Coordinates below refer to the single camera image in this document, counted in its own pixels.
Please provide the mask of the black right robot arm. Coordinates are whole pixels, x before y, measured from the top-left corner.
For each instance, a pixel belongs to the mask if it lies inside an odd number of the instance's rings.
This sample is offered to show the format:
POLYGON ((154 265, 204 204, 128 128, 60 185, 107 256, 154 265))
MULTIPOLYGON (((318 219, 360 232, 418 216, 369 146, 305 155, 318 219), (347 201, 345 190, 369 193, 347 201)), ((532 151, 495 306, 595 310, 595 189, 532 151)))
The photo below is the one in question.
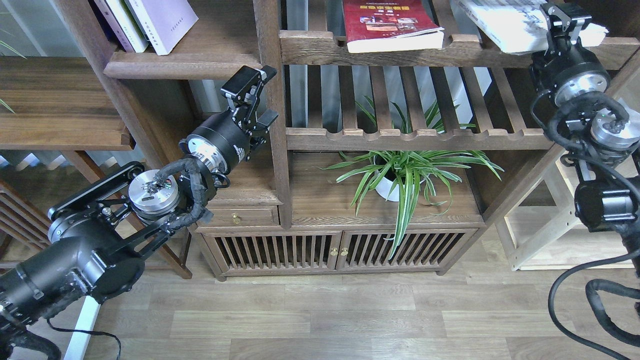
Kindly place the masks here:
POLYGON ((627 250, 626 255, 594 260, 565 271, 551 285, 548 311, 567 337, 623 360, 621 353, 565 328, 554 303, 562 282, 578 271, 626 260, 639 268, 639 178, 624 177, 616 170, 627 158, 639 164, 639 116, 606 94, 610 75, 596 55, 583 47, 579 34, 591 23, 590 14, 574 3, 546 2, 541 11, 548 27, 548 48, 532 55, 530 75, 538 98, 548 96, 557 107, 541 129, 567 151, 561 158, 563 164, 576 169, 576 216, 590 232, 615 231, 627 250))

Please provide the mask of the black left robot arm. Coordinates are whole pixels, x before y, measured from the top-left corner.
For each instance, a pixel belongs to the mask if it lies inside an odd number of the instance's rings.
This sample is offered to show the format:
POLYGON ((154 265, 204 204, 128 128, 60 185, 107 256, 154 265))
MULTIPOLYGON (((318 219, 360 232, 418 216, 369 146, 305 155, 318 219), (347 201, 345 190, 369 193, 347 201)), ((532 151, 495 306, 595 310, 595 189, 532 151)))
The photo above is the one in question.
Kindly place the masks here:
POLYGON ((48 248, 1 276, 1 358, 16 347, 59 360, 57 345, 28 330, 89 296, 102 304, 130 291, 148 259, 178 230, 213 216, 206 208, 228 175, 265 143, 278 117, 257 116, 277 70, 240 68, 221 87, 228 101, 179 146, 183 157, 160 170, 132 161, 50 208, 48 248))

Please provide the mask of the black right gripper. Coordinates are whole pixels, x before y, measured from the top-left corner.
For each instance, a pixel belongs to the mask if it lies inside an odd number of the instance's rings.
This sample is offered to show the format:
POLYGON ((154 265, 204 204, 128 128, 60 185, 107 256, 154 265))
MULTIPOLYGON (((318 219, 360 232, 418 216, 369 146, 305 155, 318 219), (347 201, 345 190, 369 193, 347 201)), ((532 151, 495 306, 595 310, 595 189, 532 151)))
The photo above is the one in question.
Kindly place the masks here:
POLYGON ((568 33, 585 29, 592 16, 575 3, 545 2, 540 10, 549 30, 548 48, 531 55, 529 73, 535 90, 550 91, 557 107, 587 92, 605 92, 610 75, 596 55, 580 39, 572 43, 568 33))

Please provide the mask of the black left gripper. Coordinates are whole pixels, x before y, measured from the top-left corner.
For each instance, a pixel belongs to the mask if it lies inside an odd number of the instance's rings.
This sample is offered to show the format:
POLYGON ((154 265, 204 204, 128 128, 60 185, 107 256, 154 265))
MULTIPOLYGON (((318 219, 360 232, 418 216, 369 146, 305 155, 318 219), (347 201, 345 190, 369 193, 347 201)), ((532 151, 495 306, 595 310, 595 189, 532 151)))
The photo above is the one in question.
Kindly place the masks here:
POLYGON ((266 109, 257 115, 259 96, 277 70, 265 65, 261 69, 243 65, 221 87, 228 102, 227 110, 213 114, 185 139, 179 148, 203 162, 211 173, 229 174, 266 142, 270 126, 278 112, 266 109))

